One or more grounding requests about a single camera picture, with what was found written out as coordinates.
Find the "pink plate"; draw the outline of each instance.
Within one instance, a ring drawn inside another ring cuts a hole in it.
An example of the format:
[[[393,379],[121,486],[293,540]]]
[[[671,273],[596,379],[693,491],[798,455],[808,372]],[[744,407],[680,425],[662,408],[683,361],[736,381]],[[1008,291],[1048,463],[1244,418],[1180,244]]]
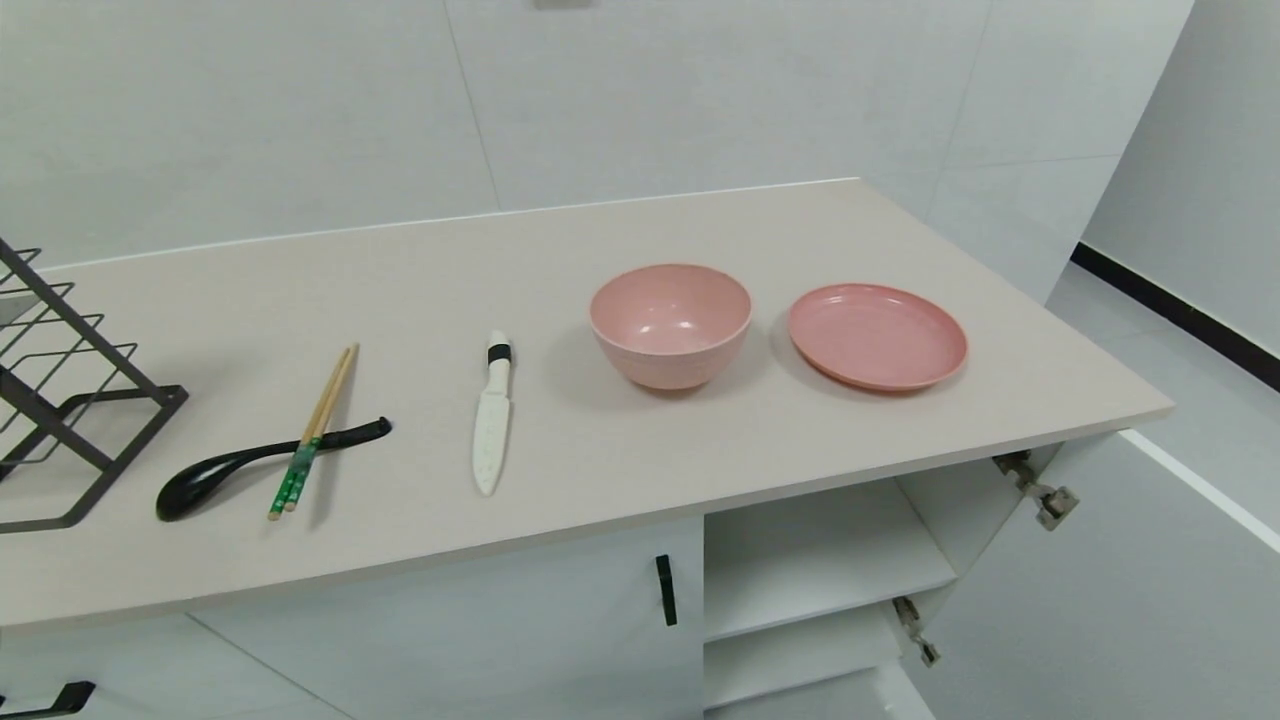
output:
[[[870,389],[929,387],[954,375],[969,354],[964,331],[946,310],[879,284],[808,292],[791,306],[787,327],[814,368]]]

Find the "wooden chopsticks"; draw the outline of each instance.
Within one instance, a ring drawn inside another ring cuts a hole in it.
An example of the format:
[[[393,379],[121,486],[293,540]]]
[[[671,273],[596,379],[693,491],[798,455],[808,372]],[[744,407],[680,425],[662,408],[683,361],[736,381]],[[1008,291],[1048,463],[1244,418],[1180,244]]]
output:
[[[342,387],[351,373],[351,364],[356,359],[357,350],[360,350],[360,343],[352,343],[338,357],[338,364],[334,366],[333,374],[329,375],[324,393],[316,401],[315,410],[311,411],[311,420],[307,421],[307,427],[302,432],[298,448],[293,451],[293,457],[289,459],[289,469],[284,471],[280,489],[276,491],[275,500],[271,502],[271,510],[266,514],[268,520],[279,520],[282,511],[292,512],[298,506],[298,500],[302,497],[302,488],[306,486],[307,475],[311,473],[311,464],[320,450],[320,438],[324,437],[325,429],[329,427],[329,416],[333,415],[333,406],[338,402]]]

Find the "countertop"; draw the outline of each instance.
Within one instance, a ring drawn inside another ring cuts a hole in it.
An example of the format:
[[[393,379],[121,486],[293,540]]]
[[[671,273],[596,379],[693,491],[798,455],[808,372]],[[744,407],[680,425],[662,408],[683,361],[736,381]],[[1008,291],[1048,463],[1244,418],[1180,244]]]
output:
[[[732,274],[755,307],[739,359],[678,397],[625,382],[586,323],[596,287],[664,261]],[[142,370],[191,400],[79,525],[0,536],[5,633],[723,510],[1120,429],[1171,407],[856,179],[326,232],[46,275],[76,281],[73,306],[106,313],[108,340],[138,342]],[[902,287],[951,311],[969,337],[965,370],[904,397],[818,374],[792,348],[785,313],[835,282]],[[485,498],[470,447],[490,329],[512,338],[516,363],[506,469]],[[297,437],[353,341],[351,393],[332,427],[385,415],[390,436],[320,460],[298,511],[279,523],[266,510],[280,464],[246,470],[186,520],[156,520],[156,492],[177,470]],[[23,471],[81,466],[60,451]]]

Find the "black cabinet handle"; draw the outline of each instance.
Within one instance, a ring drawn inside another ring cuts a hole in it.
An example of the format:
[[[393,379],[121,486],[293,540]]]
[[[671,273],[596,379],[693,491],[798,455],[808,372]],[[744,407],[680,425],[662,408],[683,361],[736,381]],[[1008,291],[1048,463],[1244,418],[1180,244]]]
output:
[[[88,702],[88,696],[93,694],[93,688],[96,687],[90,682],[67,683],[63,685],[63,692],[58,693],[58,698],[49,707],[0,715],[0,720],[36,720],[37,717],[76,715],[81,710],[84,710],[84,703]],[[0,696],[0,705],[4,705],[4,696]]]
[[[658,584],[662,585],[662,612],[667,616],[667,626],[676,624],[676,588],[671,584],[671,557],[654,557],[658,564]]]

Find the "black ladle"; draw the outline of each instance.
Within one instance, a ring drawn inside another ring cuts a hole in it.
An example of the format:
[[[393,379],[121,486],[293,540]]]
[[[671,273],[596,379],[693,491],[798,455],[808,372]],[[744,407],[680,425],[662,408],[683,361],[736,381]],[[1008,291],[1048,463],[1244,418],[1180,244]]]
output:
[[[392,432],[392,421],[387,418],[379,418],[357,428],[325,433],[320,437],[320,450],[353,447],[375,441],[389,432]],[[291,439],[201,460],[174,475],[160,488],[160,495],[156,496],[156,518],[165,523],[180,520],[209,500],[218,486],[236,470],[271,455],[289,455],[297,448],[298,441]]]

